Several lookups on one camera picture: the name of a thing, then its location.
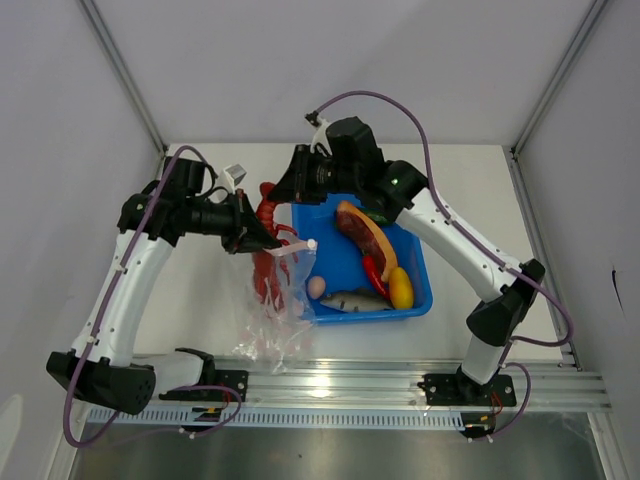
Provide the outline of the red lobster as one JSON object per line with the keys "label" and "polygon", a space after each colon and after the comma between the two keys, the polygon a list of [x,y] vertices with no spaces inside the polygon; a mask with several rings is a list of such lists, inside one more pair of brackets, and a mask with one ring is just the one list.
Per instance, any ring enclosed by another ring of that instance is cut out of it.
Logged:
{"label": "red lobster", "polygon": [[[267,195],[275,184],[272,182],[262,182],[259,186],[261,201],[256,210],[258,218],[264,227],[275,237],[281,232],[293,235],[297,231],[289,225],[276,223],[274,221],[274,211],[279,205],[270,202]],[[254,253],[253,260],[253,286],[263,306],[270,306],[276,313],[280,313],[285,308],[284,299],[281,292],[280,281],[278,279],[278,268],[281,268],[289,280],[289,271],[284,260],[275,260],[275,257],[266,252]]]}

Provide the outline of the raw steak slice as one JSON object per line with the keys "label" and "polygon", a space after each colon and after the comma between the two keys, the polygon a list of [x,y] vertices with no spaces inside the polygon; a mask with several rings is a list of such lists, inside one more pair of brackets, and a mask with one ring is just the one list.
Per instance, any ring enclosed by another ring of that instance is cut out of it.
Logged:
{"label": "raw steak slice", "polygon": [[373,259],[381,280],[387,283],[391,272],[399,264],[396,252],[382,229],[346,200],[341,201],[336,208],[335,224],[340,233]]}

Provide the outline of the clear pink-dotted zip bag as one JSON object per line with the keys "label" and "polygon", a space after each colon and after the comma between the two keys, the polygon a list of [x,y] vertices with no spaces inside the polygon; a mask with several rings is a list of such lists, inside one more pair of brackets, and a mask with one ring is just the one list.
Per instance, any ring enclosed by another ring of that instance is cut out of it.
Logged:
{"label": "clear pink-dotted zip bag", "polygon": [[307,280],[317,250],[316,240],[294,237],[278,249],[242,254],[231,262],[235,356],[280,374],[310,352],[316,315]]}

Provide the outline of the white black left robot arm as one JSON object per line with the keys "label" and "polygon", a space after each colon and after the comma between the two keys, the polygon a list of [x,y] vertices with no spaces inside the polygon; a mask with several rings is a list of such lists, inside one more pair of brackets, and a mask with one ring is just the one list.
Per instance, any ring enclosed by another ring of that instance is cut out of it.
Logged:
{"label": "white black left robot arm", "polygon": [[138,414],[152,397],[183,388],[197,400],[216,390],[210,355],[178,349],[157,360],[135,362],[133,348],[156,279],[181,237],[213,235],[229,254],[279,247],[246,194],[227,188],[214,202],[203,188],[213,168],[202,160],[166,158],[162,177],[122,206],[113,267],[90,318],[66,352],[53,352],[49,375],[73,398]]}

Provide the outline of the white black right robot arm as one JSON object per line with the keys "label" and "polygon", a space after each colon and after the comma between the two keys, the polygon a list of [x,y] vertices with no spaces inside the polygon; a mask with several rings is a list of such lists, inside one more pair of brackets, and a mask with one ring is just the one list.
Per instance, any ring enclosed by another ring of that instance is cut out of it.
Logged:
{"label": "white black right robot arm", "polygon": [[405,160],[385,159],[359,118],[329,122],[312,113],[306,120],[315,129],[313,139],[295,147],[270,200],[319,205],[330,194],[352,194],[452,266],[480,299],[466,320],[471,340],[456,389],[464,401],[481,402],[491,394],[512,334],[536,299],[544,267],[535,259],[521,263],[488,242],[438,199],[429,176]]}

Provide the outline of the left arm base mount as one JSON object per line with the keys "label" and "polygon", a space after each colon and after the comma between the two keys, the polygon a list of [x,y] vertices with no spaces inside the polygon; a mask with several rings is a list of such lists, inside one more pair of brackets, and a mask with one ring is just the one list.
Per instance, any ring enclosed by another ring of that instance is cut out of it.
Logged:
{"label": "left arm base mount", "polygon": [[162,401],[234,403],[239,395],[246,399],[249,372],[246,370],[217,370],[210,379],[202,378],[195,386],[180,387],[160,394]]}

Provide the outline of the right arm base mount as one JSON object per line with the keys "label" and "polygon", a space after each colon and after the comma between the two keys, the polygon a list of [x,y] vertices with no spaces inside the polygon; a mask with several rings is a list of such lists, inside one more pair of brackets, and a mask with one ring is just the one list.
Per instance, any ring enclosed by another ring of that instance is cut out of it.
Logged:
{"label": "right arm base mount", "polygon": [[490,407],[497,405],[515,407],[517,400],[512,378],[496,373],[488,383],[478,384],[461,370],[455,373],[427,373],[417,383],[430,406]]}

